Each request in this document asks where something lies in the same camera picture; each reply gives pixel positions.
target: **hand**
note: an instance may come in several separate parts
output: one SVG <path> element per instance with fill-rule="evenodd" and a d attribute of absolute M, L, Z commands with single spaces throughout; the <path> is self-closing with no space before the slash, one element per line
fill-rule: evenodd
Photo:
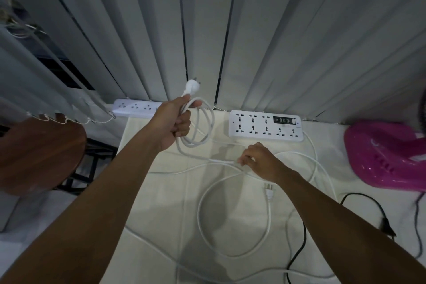
<path fill-rule="evenodd" d="M 185 105 L 191 96 L 189 94 L 176 98 L 171 101 L 163 102 L 157 109 L 154 117 L 145 128 L 151 133 L 160 137 L 160 151 L 169 148 L 176 140 L 176 137 L 188 135 L 191 125 L 191 112 L 187 110 L 179 115 L 183 105 Z M 195 101 L 193 107 L 202 105 L 201 101 Z"/>
<path fill-rule="evenodd" d="M 272 154 L 269 149 L 257 142 L 248 146 L 237 160 L 241 166 L 248 165 L 262 179 L 276 183 L 286 173 L 294 172 Z"/>

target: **white power strip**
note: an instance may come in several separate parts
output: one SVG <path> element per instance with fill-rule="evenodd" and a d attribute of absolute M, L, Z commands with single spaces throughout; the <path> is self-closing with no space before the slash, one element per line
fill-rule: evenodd
<path fill-rule="evenodd" d="M 232 110 L 229 113 L 229 137 L 303 141 L 299 116 Z"/>
<path fill-rule="evenodd" d="M 152 118 L 161 104 L 154 101 L 117 99 L 112 105 L 112 112 L 116 116 Z"/>

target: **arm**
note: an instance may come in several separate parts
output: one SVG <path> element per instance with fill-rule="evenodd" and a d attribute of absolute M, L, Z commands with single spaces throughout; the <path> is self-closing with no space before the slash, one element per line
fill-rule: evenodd
<path fill-rule="evenodd" d="M 426 269 L 414 257 L 381 231 L 309 184 L 261 143 L 250 145 L 239 162 L 284 190 L 343 284 L 414 284 L 426 281 Z"/>
<path fill-rule="evenodd" d="M 163 103 L 98 178 L 15 261 L 0 284 L 98 283 L 156 155 L 189 132 L 189 96 Z"/>

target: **forearm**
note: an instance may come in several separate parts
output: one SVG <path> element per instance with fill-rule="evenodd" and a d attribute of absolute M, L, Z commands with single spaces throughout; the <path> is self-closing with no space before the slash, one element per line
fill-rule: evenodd
<path fill-rule="evenodd" d="M 426 269 L 410 254 L 299 173 L 286 171 L 277 183 L 343 284 L 424 283 Z"/>
<path fill-rule="evenodd" d="M 158 141 L 140 131 L 0 283 L 98 283 L 159 150 Z"/>

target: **left hand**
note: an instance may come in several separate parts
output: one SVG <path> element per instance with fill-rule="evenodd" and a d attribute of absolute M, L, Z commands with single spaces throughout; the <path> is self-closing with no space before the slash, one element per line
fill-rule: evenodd
<path fill-rule="evenodd" d="M 169 148 L 176 140 L 176 137 L 188 135 L 191 125 L 191 112 L 187 110 L 179 115 L 183 105 L 185 105 L 191 96 L 189 94 L 178 97 L 171 101 L 163 102 L 157 109 L 154 117 L 146 125 L 146 128 L 160 137 L 160 150 Z M 195 101 L 193 107 L 202 105 L 201 101 Z"/>

